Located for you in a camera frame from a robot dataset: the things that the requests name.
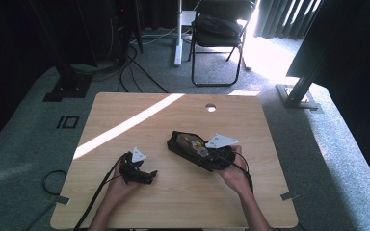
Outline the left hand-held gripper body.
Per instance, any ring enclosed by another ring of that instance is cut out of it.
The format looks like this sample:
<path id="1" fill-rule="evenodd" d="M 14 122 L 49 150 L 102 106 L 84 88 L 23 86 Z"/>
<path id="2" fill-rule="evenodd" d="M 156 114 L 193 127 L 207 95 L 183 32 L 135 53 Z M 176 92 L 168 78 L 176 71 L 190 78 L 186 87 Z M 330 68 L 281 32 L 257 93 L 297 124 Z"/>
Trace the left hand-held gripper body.
<path id="1" fill-rule="evenodd" d="M 119 173 L 125 183 L 130 181 L 142 184 L 147 183 L 147 174 L 140 171 L 140 166 L 144 163 L 145 159 L 146 155 L 137 147 L 122 156 L 119 164 Z"/>

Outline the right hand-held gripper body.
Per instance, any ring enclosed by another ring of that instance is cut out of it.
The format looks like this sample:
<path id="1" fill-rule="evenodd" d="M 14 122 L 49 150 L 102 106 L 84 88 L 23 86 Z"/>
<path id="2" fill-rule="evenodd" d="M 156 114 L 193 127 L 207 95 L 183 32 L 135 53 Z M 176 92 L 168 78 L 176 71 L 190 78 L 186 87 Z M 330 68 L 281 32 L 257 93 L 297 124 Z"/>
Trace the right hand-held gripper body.
<path id="1" fill-rule="evenodd" d="M 213 163 L 206 163 L 210 170 L 222 170 L 230 166 L 235 159 L 232 145 L 238 142 L 237 139 L 225 135 L 216 134 L 205 146 L 209 147 L 209 155 L 214 158 Z"/>

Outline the black pencil case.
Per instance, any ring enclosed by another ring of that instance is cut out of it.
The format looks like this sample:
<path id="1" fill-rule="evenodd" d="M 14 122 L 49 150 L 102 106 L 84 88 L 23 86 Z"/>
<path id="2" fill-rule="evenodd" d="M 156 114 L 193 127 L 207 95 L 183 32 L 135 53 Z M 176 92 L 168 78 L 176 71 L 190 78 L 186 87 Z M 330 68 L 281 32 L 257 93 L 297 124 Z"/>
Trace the black pencil case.
<path id="1" fill-rule="evenodd" d="M 173 131 L 171 138 L 167 141 L 169 151 L 177 154 L 178 156 L 190 161 L 191 163 L 199 167 L 202 167 L 208 171 L 213 171 L 208 168 L 202 157 L 193 156 L 187 151 L 187 139 L 200 140 L 204 142 L 204 145 L 206 144 L 206 141 L 202 139 L 199 135 Z"/>

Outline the person's left hand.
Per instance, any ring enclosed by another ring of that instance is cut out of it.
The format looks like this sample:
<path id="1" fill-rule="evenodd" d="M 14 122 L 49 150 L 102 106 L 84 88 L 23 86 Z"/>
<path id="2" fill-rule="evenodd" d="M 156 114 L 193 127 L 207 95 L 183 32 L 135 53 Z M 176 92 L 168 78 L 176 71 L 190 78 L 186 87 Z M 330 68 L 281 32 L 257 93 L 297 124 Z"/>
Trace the person's left hand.
<path id="1" fill-rule="evenodd" d="M 141 186 L 137 182 L 126 183 L 119 174 L 119 166 L 116 166 L 112 179 L 109 181 L 107 192 L 103 202 L 106 206 L 114 209 L 124 202 L 130 194 Z"/>

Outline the person's right hand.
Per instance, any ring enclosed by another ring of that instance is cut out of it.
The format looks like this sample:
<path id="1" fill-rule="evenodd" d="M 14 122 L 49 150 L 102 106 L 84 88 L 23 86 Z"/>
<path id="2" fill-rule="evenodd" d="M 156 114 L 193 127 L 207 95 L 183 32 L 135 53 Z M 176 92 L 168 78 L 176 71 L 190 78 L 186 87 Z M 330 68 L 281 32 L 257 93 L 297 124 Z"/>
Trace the person's right hand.
<path id="1" fill-rule="evenodd" d="M 236 153 L 234 162 L 226 169 L 217 170 L 217 173 L 237 194 L 247 191 L 252 192 L 248 166 L 242 155 L 242 147 L 240 145 L 232 145 L 232 149 Z"/>

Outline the black metal stand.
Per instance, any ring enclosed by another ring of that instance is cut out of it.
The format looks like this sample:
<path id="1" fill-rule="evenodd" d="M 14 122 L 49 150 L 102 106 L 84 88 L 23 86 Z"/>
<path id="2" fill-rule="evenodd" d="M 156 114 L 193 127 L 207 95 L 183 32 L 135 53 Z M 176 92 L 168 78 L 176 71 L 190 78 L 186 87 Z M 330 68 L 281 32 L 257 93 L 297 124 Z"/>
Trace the black metal stand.
<path id="1" fill-rule="evenodd" d="M 309 92 L 320 71 L 322 60 L 323 56 L 319 55 L 313 61 L 307 60 L 306 64 L 302 65 L 299 65 L 296 60 L 293 61 L 287 75 L 298 77 L 296 84 L 277 84 L 277 91 L 285 108 L 309 109 L 313 113 L 323 112 L 321 105 L 313 99 Z"/>
<path id="2" fill-rule="evenodd" d="M 43 101 L 61 102 L 64 98 L 85 98 L 93 76 L 77 74 L 74 71 L 40 0 L 23 1 L 24 7 L 28 8 L 36 24 L 41 43 L 60 75 L 55 87 L 43 97 Z"/>

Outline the white desk leg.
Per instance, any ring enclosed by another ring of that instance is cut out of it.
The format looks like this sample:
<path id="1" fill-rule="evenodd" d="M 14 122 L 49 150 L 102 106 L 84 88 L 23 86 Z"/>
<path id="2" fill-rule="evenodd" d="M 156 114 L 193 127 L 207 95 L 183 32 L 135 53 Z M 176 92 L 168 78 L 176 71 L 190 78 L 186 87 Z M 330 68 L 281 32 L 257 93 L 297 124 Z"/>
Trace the white desk leg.
<path id="1" fill-rule="evenodd" d="M 180 67 L 182 64 L 182 0 L 177 0 L 176 19 L 176 45 L 173 64 L 175 67 Z"/>

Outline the black folding chair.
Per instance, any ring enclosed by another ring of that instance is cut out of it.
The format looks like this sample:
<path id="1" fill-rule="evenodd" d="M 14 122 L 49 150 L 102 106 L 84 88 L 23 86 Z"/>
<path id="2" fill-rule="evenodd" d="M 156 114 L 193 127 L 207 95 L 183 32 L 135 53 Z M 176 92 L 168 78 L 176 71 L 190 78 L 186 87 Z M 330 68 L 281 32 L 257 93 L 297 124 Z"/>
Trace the black folding chair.
<path id="1" fill-rule="evenodd" d="M 214 38 L 201 35 L 191 24 L 192 38 L 188 60 L 192 62 L 191 81 L 197 87 L 229 87 L 234 85 L 240 75 L 243 58 L 243 48 L 246 40 L 246 32 L 251 22 L 251 17 L 256 7 L 256 0 L 200 0 L 196 6 L 194 20 L 200 14 L 207 14 L 217 18 L 234 20 L 243 26 L 242 34 L 238 38 Z M 235 77 L 228 83 L 198 83 L 196 79 L 196 55 L 197 54 L 227 54 L 228 62 L 235 50 L 238 50 L 239 58 Z"/>

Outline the black bag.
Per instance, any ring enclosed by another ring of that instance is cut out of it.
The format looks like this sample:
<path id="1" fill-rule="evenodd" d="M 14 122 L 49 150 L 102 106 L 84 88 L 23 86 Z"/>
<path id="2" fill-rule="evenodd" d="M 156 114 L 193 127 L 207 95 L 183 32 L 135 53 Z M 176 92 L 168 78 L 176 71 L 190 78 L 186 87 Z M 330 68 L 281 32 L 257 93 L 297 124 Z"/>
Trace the black bag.
<path id="1" fill-rule="evenodd" d="M 243 26 L 234 20 L 217 18 L 207 14 L 200 14 L 192 22 L 196 32 L 214 38 L 238 38 L 242 34 Z"/>

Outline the black computer tower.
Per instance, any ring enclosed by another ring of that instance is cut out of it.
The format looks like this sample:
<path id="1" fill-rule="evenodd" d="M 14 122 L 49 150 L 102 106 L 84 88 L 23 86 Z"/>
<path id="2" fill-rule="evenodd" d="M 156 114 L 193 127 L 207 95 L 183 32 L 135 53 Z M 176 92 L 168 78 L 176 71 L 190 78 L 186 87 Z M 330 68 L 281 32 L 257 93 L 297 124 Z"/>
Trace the black computer tower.
<path id="1" fill-rule="evenodd" d="M 111 19 L 111 50 L 118 66 L 126 62 L 126 55 L 131 36 L 137 41 L 143 52 L 141 36 L 139 0 L 107 0 Z"/>

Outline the grey pleated curtain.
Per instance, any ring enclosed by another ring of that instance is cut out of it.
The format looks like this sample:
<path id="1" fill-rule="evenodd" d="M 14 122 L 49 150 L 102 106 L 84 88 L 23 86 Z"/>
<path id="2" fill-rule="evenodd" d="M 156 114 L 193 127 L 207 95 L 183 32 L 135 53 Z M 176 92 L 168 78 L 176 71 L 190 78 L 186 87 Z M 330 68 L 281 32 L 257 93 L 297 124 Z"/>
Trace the grey pleated curtain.
<path id="1" fill-rule="evenodd" d="M 304 39 L 323 0 L 259 0 L 254 35 Z"/>

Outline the black curtain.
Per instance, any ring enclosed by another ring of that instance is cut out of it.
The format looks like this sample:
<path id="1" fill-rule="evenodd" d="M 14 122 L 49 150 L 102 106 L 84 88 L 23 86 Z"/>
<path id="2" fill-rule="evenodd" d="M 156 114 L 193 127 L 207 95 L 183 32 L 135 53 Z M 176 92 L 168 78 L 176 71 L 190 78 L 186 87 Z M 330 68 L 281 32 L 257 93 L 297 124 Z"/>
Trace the black curtain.
<path id="1" fill-rule="evenodd" d="M 329 90 L 370 166 L 370 0 L 322 0 L 287 74 Z"/>
<path id="2" fill-rule="evenodd" d="M 52 66 L 18 0 L 0 0 L 0 132 L 35 81 Z"/>

